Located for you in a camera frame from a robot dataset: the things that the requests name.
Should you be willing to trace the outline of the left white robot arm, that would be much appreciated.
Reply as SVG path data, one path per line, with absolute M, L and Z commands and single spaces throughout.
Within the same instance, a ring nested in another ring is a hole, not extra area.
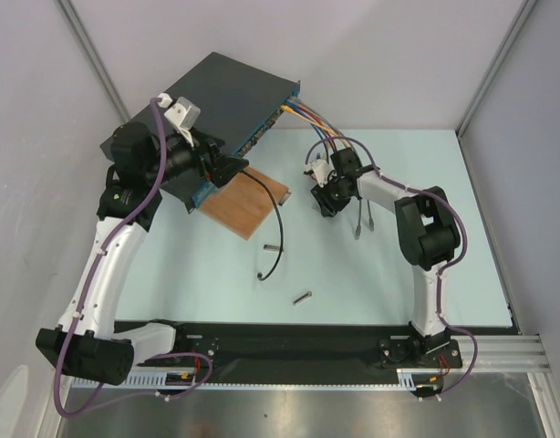
M 176 137 L 177 143 L 169 144 L 169 136 L 154 134 L 140 122 L 121 125 L 111 136 L 113 163 L 82 278 L 57 326 L 40 329 L 36 337 L 37 349 L 57 378 L 119 385 L 133 366 L 146 360 L 178 365 L 188 357 L 188 341 L 176 335 L 170 322 L 153 320 L 116 332 L 119 297 L 161 204 L 161 184 L 196 171 L 222 187 L 249 162 L 222 153 L 222 140 L 196 129 Z

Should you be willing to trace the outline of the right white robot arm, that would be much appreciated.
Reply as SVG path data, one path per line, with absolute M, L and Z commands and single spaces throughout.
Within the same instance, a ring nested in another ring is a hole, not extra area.
M 461 243 L 445 192 L 437 186 L 418 190 L 396 182 L 375 166 L 363 166 L 351 149 L 335 151 L 324 160 L 306 159 L 304 174 L 316 182 L 311 193 L 325 217 L 336 216 L 352 198 L 375 203 L 395 215 L 399 248 L 413 274 L 406 358 L 418 366 L 430 366 L 450 344 L 443 282 Z

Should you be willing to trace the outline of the wooden board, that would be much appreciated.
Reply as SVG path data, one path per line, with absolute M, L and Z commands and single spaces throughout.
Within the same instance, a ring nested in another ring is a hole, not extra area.
M 210 194 L 200 206 L 203 214 L 244 240 L 251 238 L 273 210 L 265 188 L 243 173 Z

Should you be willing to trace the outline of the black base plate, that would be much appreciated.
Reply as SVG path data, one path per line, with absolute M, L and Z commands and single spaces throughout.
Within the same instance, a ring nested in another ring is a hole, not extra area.
M 406 358 L 409 326 L 181 323 L 174 357 L 153 366 L 193 367 L 224 376 L 252 372 L 265 377 L 369 375 L 409 369 L 447 375 L 463 364 L 457 341 L 421 360 Z

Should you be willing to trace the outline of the aluminium rail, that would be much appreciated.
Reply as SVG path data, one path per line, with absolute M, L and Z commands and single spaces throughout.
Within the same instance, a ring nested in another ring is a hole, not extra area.
M 474 373 L 547 373 L 551 370 L 538 335 L 476 336 Z

